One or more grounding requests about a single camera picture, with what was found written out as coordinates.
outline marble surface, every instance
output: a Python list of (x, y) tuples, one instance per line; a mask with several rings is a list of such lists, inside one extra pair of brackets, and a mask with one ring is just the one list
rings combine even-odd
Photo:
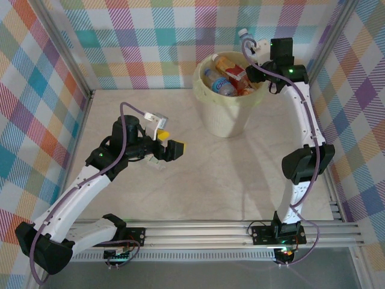
[[(241, 135), (219, 138), (205, 130), (192, 90), (98, 90), (69, 181), (111, 134), (122, 101), (166, 115), (170, 138), (187, 142), (185, 155), (165, 163), (163, 170), (146, 161), (129, 164), (91, 201), (81, 219), (99, 219), (107, 213), (138, 220), (272, 218), (286, 181), (280, 163), (294, 149), (289, 116), (279, 95), (265, 97)], [(138, 116), (129, 108), (125, 113)], [(332, 219), (322, 176), (304, 204), (303, 216)]]

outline plaid fabric backdrop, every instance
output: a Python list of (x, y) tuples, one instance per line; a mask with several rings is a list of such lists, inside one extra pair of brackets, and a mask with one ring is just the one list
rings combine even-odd
[(348, 220), (385, 284), (385, 1), (361, 0), (312, 86)]
[(28, 267), (14, 234), (57, 198), (86, 98), (26, 0), (0, 0), (0, 288)]
[(45, 0), (93, 89), (192, 87), (207, 55), (257, 40), (293, 37), (308, 63), (336, 0)]

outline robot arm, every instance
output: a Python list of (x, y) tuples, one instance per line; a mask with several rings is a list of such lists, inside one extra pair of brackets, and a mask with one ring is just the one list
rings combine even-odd
[[(167, 118), (160, 114), (150, 113), (145, 113), (144, 117), (150, 121), (146, 131), (142, 129), (136, 117), (124, 116), (125, 127), (119, 117), (112, 126), (111, 136), (105, 138), (100, 146), (91, 153), (80, 174), (60, 198), (33, 224), (22, 222), (16, 228), (16, 237), (26, 256), (29, 256), (37, 233), (42, 230), (37, 237), (34, 262), (49, 274), (60, 272), (73, 255), (94, 245), (110, 240), (128, 239), (130, 234), (127, 234), (126, 223), (112, 214), (103, 216), (95, 223), (70, 231), (73, 222), (85, 207), (123, 169), (127, 168), (128, 162), (142, 160), (148, 154), (153, 154), (155, 158), (165, 161), (173, 161), (183, 155), (183, 143), (169, 140), (165, 148), (162, 141), (158, 139), (158, 130), (164, 128)], [(122, 151), (123, 129), (126, 130), (127, 135), (123, 157), (105, 173), (79, 186), (79, 183), (95, 176), (116, 161)], [(54, 214), (47, 221), (53, 210), (55, 210)]]
[[(293, 211), (293, 205), (297, 204), (295, 210), (300, 214), (302, 203), (299, 201), (303, 200), (311, 185), (313, 175), (322, 174), (333, 158), (334, 146), (326, 144), (325, 138), (318, 128), (313, 108), (310, 105), (310, 87), (306, 68), (303, 65), (294, 65), (293, 39), (272, 39), (269, 46), (262, 43), (256, 45), (256, 47), (260, 47), (257, 56), (262, 57), (259, 59), (249, 57), (249, 61), (256, 62), (256, 65), (261, 69), (251, 65), (246, 68), (246, 73), (251, 82), (270, 81), (269, 91), (274, 94), (281, 93), (285, 98), (294, 129), (294, 145), (297, 149), (282, 159), (282, 170), (287, 181), (282, 202), (274, 213), (271, 227), (266, 230), (255, 226), (254, 233), (257, 237), (253, 241), (255, 244), (279, 244), (283, 242), (291, 244), (293, 240), (297, 239), (300, 240), (300, 243), (306, 243), (305, 238), (300, 238), (300, 231), (303, 228), (301, 219)], [(270, 61), (266, 61), (268, 53), (265, 47), (270, 47)], [(245, 47), (243, 47), (243, 51), (247, 57)], [(288, 79), (292, 84), (295, 83), (302, 95), (299, 95), (294, 86), (282, 80), (282, 77)], [(316, 172), (317, 157), (319, 157), (320, 162)]]

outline trash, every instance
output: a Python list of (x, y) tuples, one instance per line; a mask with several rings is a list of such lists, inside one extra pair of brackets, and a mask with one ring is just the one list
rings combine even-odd
[(245, 95), (244, 90), (250, 87), (250, 82), (247, 78), (246, 70), (241, 66), (235, 64), (225, 56), (220, 56), (214, 54), (212, 56), (212, 61), (215, 64), (215, 67), (223, 74), (229, 77), (230, 83), (236, 88), (238, 95)]
[(208, 87), (215, 93), (219, 93), (224, 96), (236, 96), (236, 90), (234, 86), (218, 72), (209, 68), (205, 69), (206, 83)]

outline cream trash bin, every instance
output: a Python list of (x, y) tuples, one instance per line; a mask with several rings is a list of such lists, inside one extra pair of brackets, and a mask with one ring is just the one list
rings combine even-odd
[[(220, 52), (239, 66), (246, 68), (247, 60), (240, 52)], [(243, 132), (253, 108), (268, 91), (265, 83), (256, 84), (256, 91), (245, 96), (223, 96), (213, 92), (203, 82), (205, 69), (216, 70), (211, 55), (198, 64), (194, 71), (192, 89), (197, 98), (197, 109), (205, 128), (218, 137), (234, 137)]]

